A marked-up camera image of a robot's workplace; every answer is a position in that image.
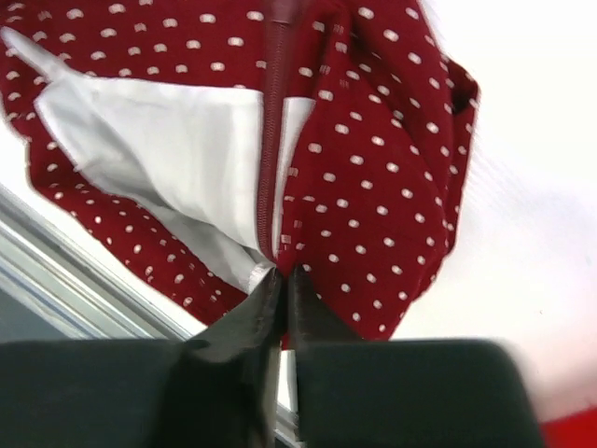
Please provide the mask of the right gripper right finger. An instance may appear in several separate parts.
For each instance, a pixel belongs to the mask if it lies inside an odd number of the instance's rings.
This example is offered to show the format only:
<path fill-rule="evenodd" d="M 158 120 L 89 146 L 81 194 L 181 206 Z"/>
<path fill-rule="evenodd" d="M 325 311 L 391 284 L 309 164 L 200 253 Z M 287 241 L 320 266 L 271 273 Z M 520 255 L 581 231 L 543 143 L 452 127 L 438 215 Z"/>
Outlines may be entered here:
<path fill-rule="evenodd" d="M 297 267 L 288 283 L 298 436 L 307 447 L 541 447 L 507 352 L 482 340 L 360 339 Z"/>

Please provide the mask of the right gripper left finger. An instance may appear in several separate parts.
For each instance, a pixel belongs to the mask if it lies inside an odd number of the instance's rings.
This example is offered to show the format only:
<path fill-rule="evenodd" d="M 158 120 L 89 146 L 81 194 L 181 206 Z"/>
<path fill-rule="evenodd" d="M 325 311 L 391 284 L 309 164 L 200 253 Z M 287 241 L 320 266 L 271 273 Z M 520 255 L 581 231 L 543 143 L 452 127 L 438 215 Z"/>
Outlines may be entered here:
<path fill-rule="evenodd" d="M 271 447 L 283 278 L 197 336 L 5 343 L 5 447 Z"/>

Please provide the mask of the red polka dot skirt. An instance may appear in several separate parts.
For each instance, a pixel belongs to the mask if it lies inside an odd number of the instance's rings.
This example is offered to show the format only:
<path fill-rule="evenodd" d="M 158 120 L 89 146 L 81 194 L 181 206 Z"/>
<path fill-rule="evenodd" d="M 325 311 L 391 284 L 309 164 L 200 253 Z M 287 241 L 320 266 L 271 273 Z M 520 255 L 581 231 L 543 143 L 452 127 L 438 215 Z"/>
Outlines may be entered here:
<path fill-rule="evenodd" d="M 5 1 L 32 187 L 203 324 L 270 270 L 389 339 L 452 251 L 479 87 L 417 1 Z"/>

